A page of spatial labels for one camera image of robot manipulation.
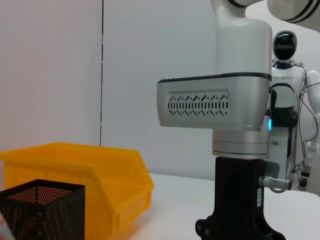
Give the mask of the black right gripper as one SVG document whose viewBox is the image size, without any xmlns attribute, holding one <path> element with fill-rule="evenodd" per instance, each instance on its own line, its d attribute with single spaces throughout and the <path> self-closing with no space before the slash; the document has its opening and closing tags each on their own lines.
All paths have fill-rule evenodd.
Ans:
<svg viewBox="0 0 320 240">
<path fill-rule="evenodd" d="M 196 221 L 203 240 L 284 240 L 264 216 L 266 161 L 217 157 L 215 160 L 214 210 Z"/>
</svg>

